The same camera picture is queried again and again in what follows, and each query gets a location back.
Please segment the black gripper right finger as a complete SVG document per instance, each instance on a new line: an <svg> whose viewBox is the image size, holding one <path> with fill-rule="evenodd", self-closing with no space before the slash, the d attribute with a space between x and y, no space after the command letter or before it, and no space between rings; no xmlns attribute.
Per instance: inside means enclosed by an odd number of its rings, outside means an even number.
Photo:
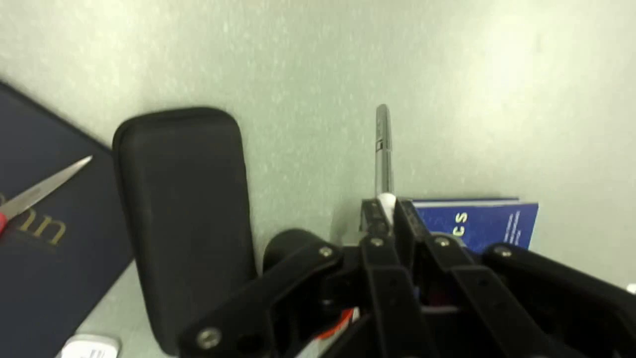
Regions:
<svg viewBox="0 0 636 358"><path fill-rule="evenodd" d="M396 204L394 223L444 358L561 357L504 279L456 239L432 235L410 202Z"/></svg>

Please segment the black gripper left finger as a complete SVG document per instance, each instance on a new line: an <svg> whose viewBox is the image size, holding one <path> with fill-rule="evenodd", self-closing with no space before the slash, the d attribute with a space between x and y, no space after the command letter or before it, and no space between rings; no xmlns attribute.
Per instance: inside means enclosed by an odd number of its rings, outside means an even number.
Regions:
<svg viewBox="0 0 636 358"><path fill-rule="evenodd" d="M362 204L362 233L360 251L382 358L438 358L378 200Z"/></svg>

